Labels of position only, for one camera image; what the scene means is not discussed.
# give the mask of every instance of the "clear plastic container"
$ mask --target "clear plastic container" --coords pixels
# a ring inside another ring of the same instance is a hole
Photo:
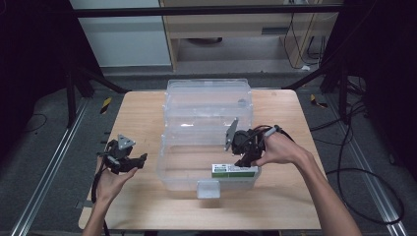
[[[199,198],[217,198],[219,189],[253,187],[260,172],[255,177],[211,178],[212,164],[240,158],[224,151],[231,123],[238,118],[237,130],[252,127],[252,94],[246,79],[169,81],[163,109],[165,131],[156,171],[168,190],[197,190]]]

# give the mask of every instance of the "white cabinet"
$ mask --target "white cabinet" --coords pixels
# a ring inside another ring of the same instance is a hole
[[[158,0],[70,0],[74,9],[159,7]],[[101,68],[170,66],[161,17],[79,18]]]

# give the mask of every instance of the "finger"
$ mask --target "finger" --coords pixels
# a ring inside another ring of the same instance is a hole
[[[138,171],[138,167],[135,167],[135,168],[133,168],[133,169],[129,170],[129,172],[127,172],[127,173],[126,173],[126,174],[124,174],[124,175],[120,175],[120,177],[121,177],[121,179],[122,179],[123,183],[125,183],[125,182],[126,182],[126,181],[128,181],[130,178],[132,178],[132,177],[135,175],[136,171]]]
[[[252,166],[263,166],[265,164],[267,164],[267,161],[266,161],[265,158],[261,158],[261,159],[254,160],[251,163]]]

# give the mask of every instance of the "person's left hand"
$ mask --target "person's left hand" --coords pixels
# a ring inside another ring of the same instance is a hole
[[[95,172],[97,172],[101,166],[102,157],[97,158],[97,167]],[[111,203],[120,191],[123,188],[123,185],[132,178],[136,171],[137,167],[131,169],[128,173],[122,175],[116,175],[112,173],[109,169],[105,169],[101,173],[100,180],[97,185],[97,201],[104,201]]]

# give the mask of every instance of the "metal bracket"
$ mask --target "metal bracket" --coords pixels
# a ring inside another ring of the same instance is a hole
[[[125,149],[125,148],[129,148],[133,145],[136,144],[135,141],[123,136],[123,135],[118,135],[117,136],[117,140],[118,140],[118,144],[119,144],[119,149]]]
[[[225,145],[224,145],[224,150],[225,151],[228,151],[230,146],[233,143],[234,133],[236,132],[238,122],[239,122],[239,118],[236,117],[234,119],[233,123],[230,125],[229,129],[227,129],[227,131],[226,131],[226,142],[225,142]]]

